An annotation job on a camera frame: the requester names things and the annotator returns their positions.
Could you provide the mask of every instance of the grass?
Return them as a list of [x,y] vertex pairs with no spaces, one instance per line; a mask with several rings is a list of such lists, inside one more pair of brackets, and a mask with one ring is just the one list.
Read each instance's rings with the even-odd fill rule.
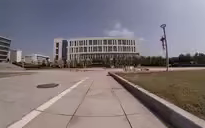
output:
[[12,76],[19,76],[19,75],[31,75],[32,72],[0,72],[0,78],[3,77],[12,77]]
[[118,75],[205,120],[205,70]]

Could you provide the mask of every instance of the street lamp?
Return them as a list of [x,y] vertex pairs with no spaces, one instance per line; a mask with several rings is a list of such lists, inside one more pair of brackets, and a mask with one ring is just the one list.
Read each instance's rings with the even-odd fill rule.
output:
[[168,48],[167,48],[167,37],[166,37],[166,24],[162,24],[160,26],[163,29],[164,36],[161,38],[161,41],[164,43],[165,49],[166,49],[166,71],[168,71],[169,68],[169,58],[168,58]]

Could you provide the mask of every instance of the manhole cover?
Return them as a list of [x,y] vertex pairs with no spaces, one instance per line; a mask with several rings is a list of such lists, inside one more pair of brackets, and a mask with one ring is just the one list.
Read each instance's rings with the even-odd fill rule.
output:
[[57,87],[57,86],[58,86],[58,84],[50,83],[50,84],[37,85],[37,88],[54,88],[54,87]]

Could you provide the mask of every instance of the road marking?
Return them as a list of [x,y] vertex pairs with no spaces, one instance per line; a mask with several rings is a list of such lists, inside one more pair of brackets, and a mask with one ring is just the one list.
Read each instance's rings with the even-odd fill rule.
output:
[[84,78],[83,80],[77,82],[74,84],[72,87],[66,89],[62,93],[58,94],[57,96],[53,97],[46,103],[42,104],[39,106],[36,110],[31,111],[27,115],[25,115],[21,120],[13,123],[12,125],[8,126],[7,128],[22,128],[24,127],[27,123],[29,123],[31,120],[33,120],[35,117],[40,115],[45,109],[49,108],[51,105],[53,105],[56,101],[61,99],[64,95],[68,94],[69,92],[72,91],[72,89],[76,88],[78,85],[80,85],[83,81],[87,80],[88,77]]

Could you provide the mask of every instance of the sidewalk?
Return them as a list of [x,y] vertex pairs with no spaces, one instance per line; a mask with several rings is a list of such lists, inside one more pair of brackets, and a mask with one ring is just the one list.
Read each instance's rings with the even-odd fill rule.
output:
[[106,72],[90,74],[25,128],[165,128]]

